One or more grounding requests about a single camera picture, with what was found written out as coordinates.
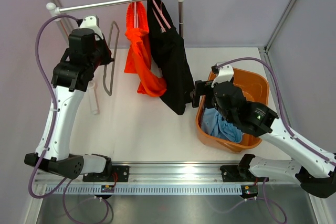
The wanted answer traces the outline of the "light blue shorts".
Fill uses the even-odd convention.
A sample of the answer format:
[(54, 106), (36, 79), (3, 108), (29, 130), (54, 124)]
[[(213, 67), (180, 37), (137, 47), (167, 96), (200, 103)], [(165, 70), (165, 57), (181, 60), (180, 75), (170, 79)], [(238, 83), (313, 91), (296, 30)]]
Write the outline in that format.
[(225, 121), (215, 108), (205, 109), (203, 111), (201, 129), (210, 136), (237, 144), (243, 139), (243, 132), (233, 124)]

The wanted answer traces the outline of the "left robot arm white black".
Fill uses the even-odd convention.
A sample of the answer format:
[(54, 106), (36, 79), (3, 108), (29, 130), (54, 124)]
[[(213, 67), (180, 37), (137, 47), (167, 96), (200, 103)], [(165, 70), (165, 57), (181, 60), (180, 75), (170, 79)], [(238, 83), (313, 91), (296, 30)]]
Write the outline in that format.
[(94, 173), (101, 181), (113, 174), (108, 158), (98, 154), (70, 153), (70, 137), (79, 105), (100, 65), (108, 65), (111, 51), (98, 26), (77, 28), (69, 37), (69, 47), (53, 69), (50, 112), (40, 143), (24, 163), (45, 172), (75, 179)]

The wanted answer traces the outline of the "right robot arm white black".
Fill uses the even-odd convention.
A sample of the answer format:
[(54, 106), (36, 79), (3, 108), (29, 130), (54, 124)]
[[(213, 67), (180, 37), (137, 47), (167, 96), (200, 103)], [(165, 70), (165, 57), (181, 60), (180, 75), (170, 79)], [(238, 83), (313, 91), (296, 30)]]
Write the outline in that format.
[(253, 182), (274, 179), (298, 184), (319, 198), (335, 193), (335, 154), (323, 151), (286, 126), (278, 114), (259, 102), (247, 101), (233, 81), (213, 84), (198, 80), (191, 93), (192, 106), (199, 106), (205, 96), (207, 105), (219, 112), (219, 118), (245, 134), (258, 137), (278, 147), (291, 160), (271, 160), (245, 154), (235, 170), (229, 170), (234, 181)]

